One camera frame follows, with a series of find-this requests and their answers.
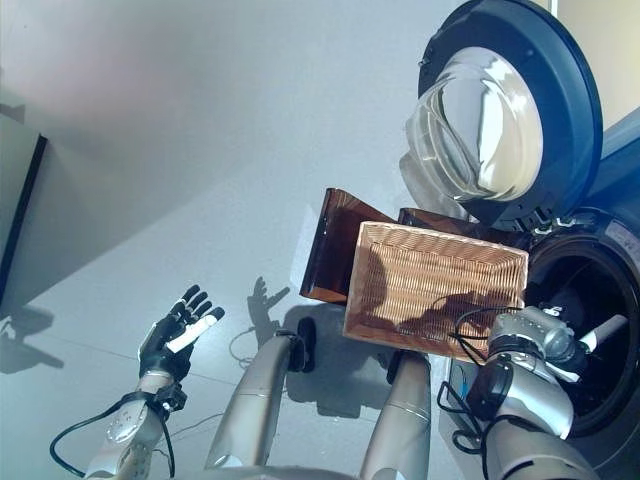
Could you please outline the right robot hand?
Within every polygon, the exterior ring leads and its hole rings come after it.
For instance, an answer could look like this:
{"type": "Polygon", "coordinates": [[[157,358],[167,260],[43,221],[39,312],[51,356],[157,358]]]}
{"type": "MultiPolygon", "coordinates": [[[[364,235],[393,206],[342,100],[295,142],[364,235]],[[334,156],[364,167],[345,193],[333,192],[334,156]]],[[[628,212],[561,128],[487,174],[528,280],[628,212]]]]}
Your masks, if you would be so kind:
{"type": "Polygon", "coordinates": [[[545,365],[558,379],[568,383],[579,383],[588,367],[589,357],[629,323],[629,318],[614,314],[607,320],[589,330],[580,338],[567,328],[566,339],[562,342],[564,350],[557,355],[546,355],[545,365]]]}

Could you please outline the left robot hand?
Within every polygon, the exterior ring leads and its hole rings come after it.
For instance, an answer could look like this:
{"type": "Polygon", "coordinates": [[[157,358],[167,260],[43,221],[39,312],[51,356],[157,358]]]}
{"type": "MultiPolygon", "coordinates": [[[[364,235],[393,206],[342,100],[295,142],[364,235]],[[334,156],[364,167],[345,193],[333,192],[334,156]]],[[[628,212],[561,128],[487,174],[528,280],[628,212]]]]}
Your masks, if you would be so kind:
{"type": "Polygon", "coordinates": [[[139,376],[162,371],[174,382],[183,380],[191,368],[195,343],[224,315],[224,309],[214,307],[198,284],[190,286],[152,325],[139,347],[139,376]]]}

